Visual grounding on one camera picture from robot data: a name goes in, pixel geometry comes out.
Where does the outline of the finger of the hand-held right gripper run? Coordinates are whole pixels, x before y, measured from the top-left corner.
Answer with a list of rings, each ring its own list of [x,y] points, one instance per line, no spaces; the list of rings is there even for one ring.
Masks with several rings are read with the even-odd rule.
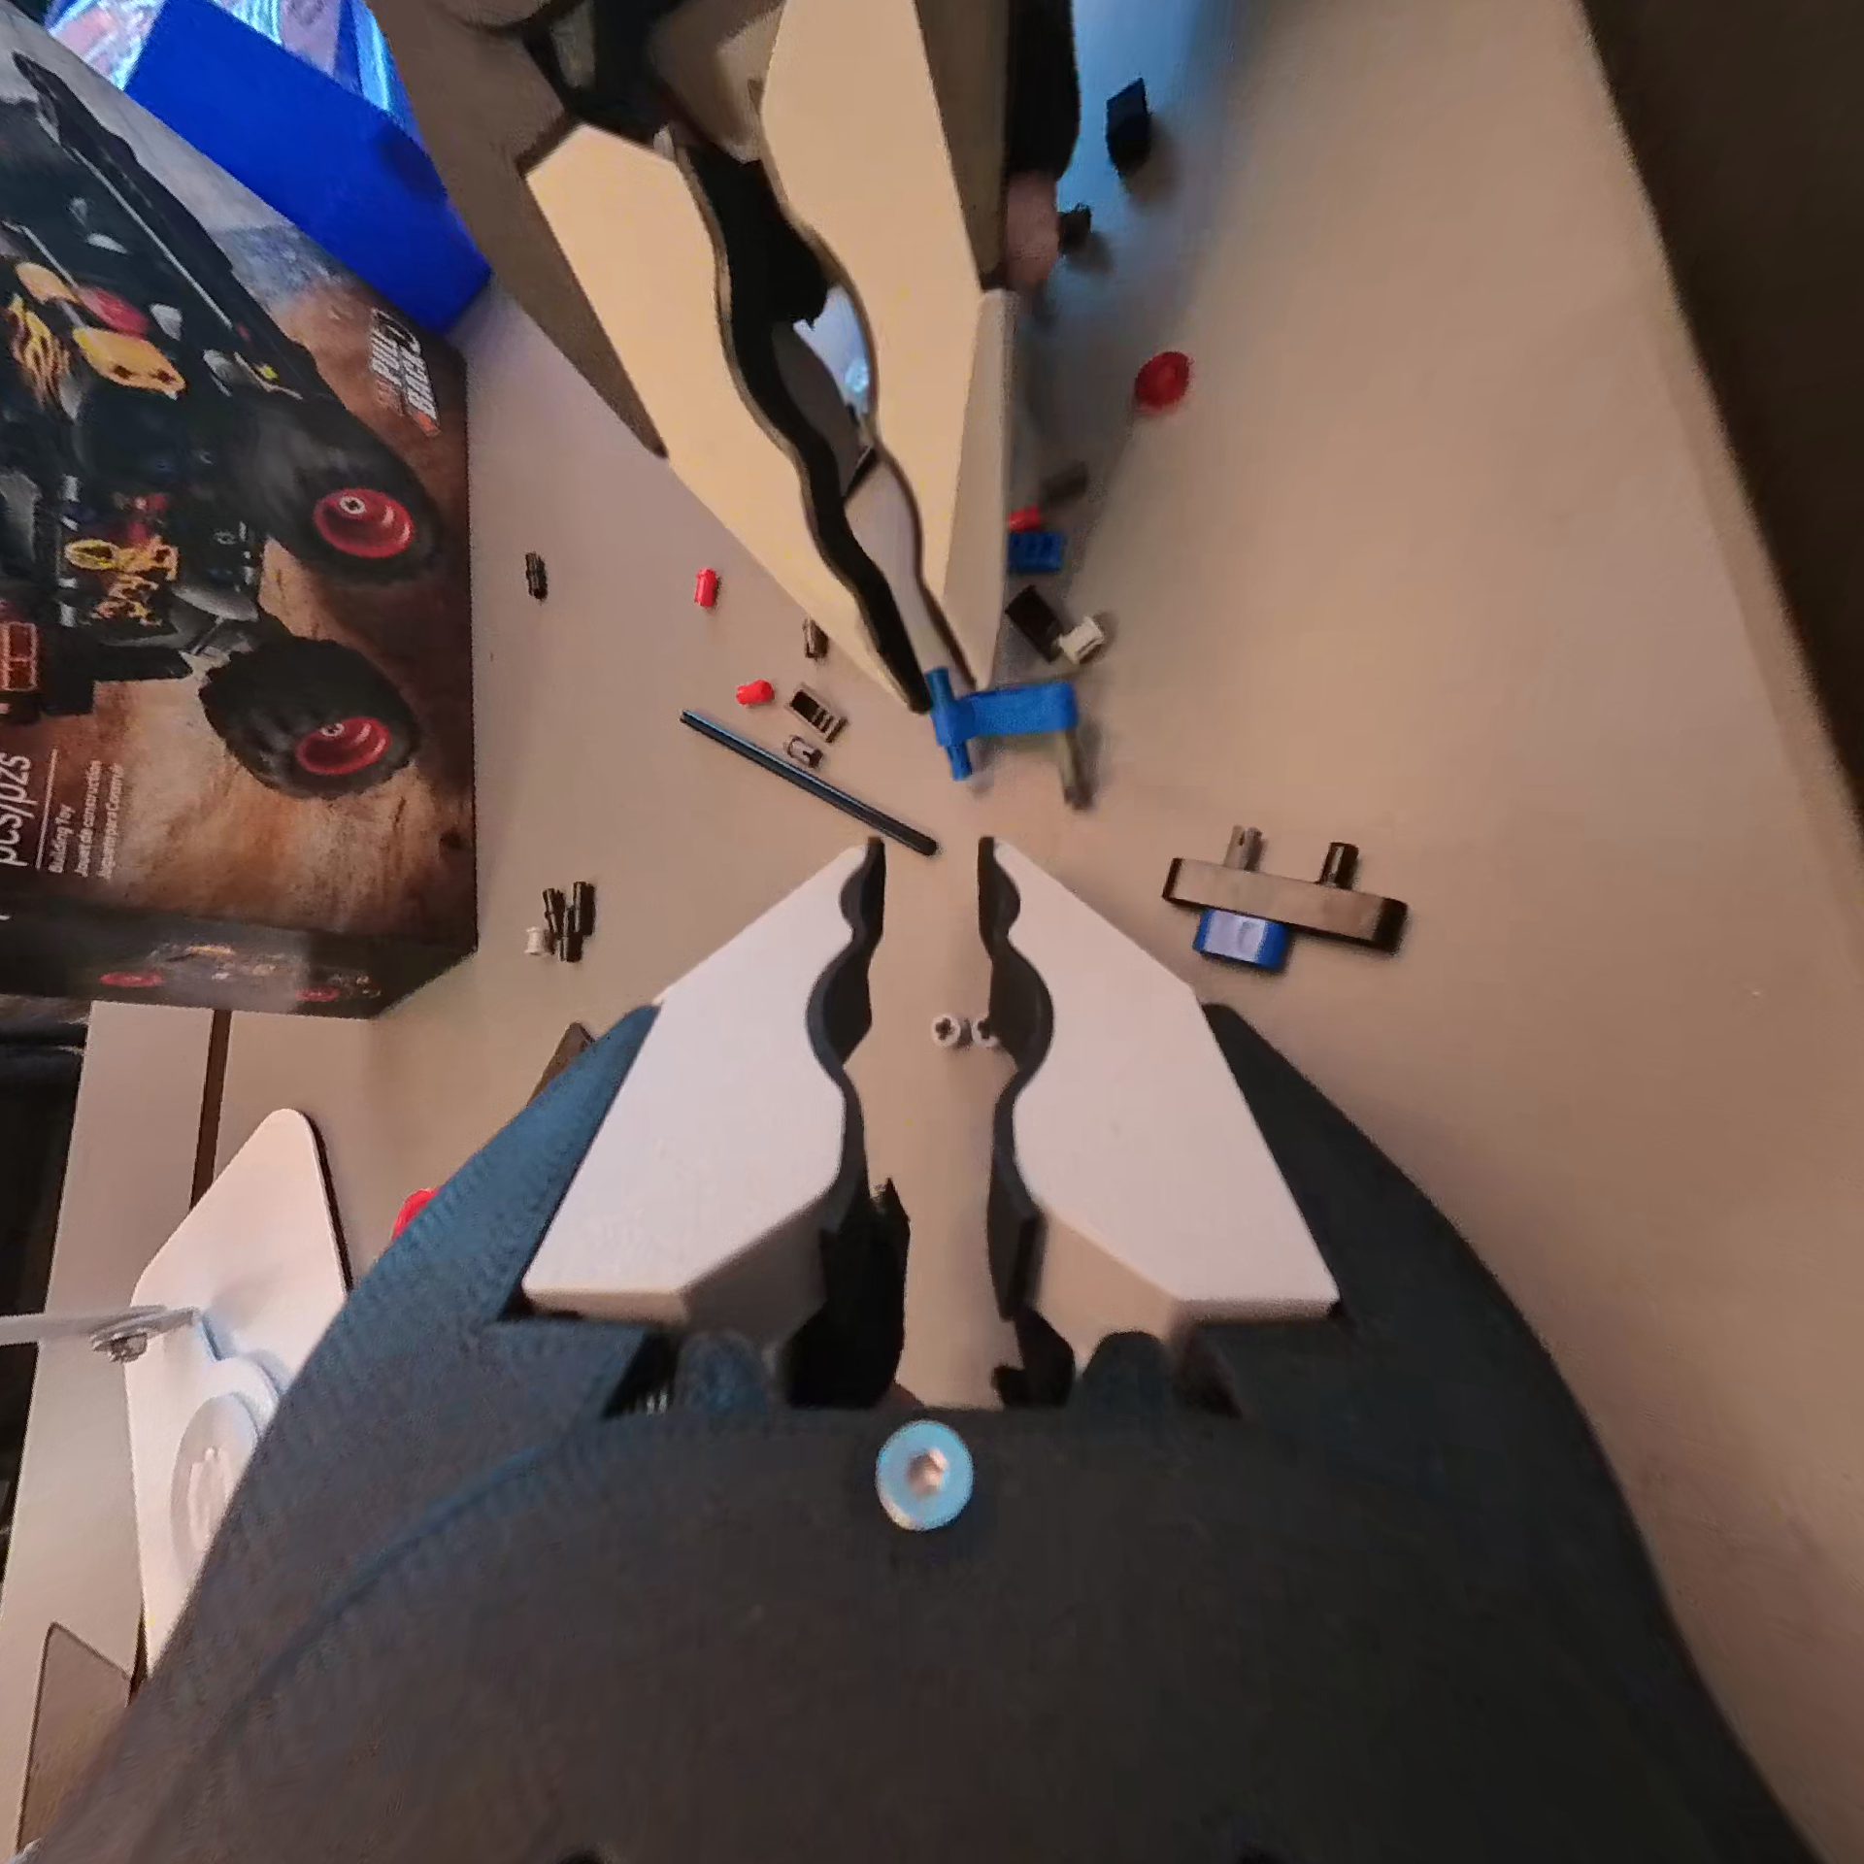
[[[923,581],[986,684],[1008,578],[1017,320],[972,239],[995,232],[997,163],[964,174],[918,5],[786,5],[760,110],[783,206],[862,318],[876,442],[914,497]]]
[[[894,587],[855,536],[831,439],[777,362],[777,318],[739,279],[690,153],[572,126],[528,171],[660,432],[670,470],[857,667],[929,710]]]

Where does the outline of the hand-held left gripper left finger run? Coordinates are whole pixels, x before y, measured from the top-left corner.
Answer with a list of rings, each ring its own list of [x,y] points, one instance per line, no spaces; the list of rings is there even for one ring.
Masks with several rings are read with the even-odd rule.
[[[650,1004],[544,1229],[532,1310],[739,1335],[798,1406],[897,1386],[909,1220],[847,1061],[871,1033],[887,852],[841,852]]]

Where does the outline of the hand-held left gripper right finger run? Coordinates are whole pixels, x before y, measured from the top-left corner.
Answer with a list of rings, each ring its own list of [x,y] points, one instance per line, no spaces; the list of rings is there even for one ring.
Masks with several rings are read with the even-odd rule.
[[[986,1245],[1017,1359],[1054,1406],[1116,1335],[1320,1320],[1338,1284],[1193,989],[1008,840],[976,850],[993,1111]]]

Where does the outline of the dark grey holed beam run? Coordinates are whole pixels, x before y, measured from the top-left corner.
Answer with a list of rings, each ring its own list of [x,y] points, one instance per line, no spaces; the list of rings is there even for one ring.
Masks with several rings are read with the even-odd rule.
[[[1396,949],[1410,921],[1410,908],[1399,898],[1187,856],[1169,862],[1161,898],[1181,910],[1256,917],[1379,951]]]

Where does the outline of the blue angled holed beam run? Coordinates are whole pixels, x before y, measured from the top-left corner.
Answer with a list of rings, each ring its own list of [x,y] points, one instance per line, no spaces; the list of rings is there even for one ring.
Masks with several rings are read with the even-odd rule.
[[[972,778],[972,744],[1066,734],[1080,721],[1076,686],[1067,680],[956,692],[946,667],[929,667],[923,680],[937,744],[958,783]]]

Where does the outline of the grey desk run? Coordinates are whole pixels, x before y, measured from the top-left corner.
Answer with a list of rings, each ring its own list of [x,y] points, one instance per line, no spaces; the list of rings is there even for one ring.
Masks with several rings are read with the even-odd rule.
[[[679,151],[943,667],[863,322],[766,161],[777,25]],[[1020,356],[1057,463],[1112,443],[1070,568],[1115,622],[1084,814],[1029,754],[946,781],[501,289],[473,328],[482,908],[592,870],[595,981],[494,917],[400,1010],[233,1037],[336,1200],[380,1197],[38,1860],[1859,1860],[1859,942],[1591,41],[1576,5],[1201,36],[1219,118],[1169,129]],[[1158,350],[1191,386],[1142,412]],[[942,855],[681,710],[814,739]],[[1359,846],[1399,947],[1199,956],[1161,886],[1239,825],[1288,879]],[[1324,1317],[1116,1335],[1063,1402],[997,1395],[1013,1065],[929,1037],[987,1014],[987,837],[1193,989]],[[892,1395],[795,1404],[739,1335],[532,1310],[655,998],[868,838]]]

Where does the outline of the person's right hand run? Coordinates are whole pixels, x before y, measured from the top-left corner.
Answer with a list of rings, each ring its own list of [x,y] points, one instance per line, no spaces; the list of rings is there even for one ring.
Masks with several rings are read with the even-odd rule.
[[[1014,171],[1002,197],[1002,269],[1006,289],[1033,298],[1060,259],[1057,174]]]

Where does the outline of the blue storage bin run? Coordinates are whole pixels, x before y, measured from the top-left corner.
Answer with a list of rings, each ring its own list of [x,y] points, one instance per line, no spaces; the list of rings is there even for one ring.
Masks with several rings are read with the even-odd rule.
[[[421,142],[218,5],[164,5],[129,99],[408,320],[446,333],[491,277]]]

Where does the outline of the long black axle rod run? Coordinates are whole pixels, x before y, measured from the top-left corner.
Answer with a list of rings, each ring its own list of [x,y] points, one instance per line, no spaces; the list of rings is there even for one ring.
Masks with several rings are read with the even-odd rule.
[[[679,723],[688,728],[688,731],[710,741],[712,745],[736,756],[739,760],[745,760],[753,767],[766,773],[769,777],[774,777],[783,786],[795,788],[802,794],[827,805],[838,817],[845,817],[853,822],[862,822],[874,837],[925,858],[942,855],[942,840],[929,831],[905,822],[903,819],[894,817],[883,807],[873,805],[865,799],[859,799],[838,783],[832,783],[814,770],[795,764],[780,753],[769,749],[760,741],[734,731],[732,728],[710,718],[709,715],[681,710]]]

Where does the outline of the toy truck set box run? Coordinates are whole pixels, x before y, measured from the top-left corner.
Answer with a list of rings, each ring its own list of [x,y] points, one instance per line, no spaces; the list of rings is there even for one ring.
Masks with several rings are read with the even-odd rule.
[[[5,993],[372,1018],[478,946],[446,339],[5,5]]]

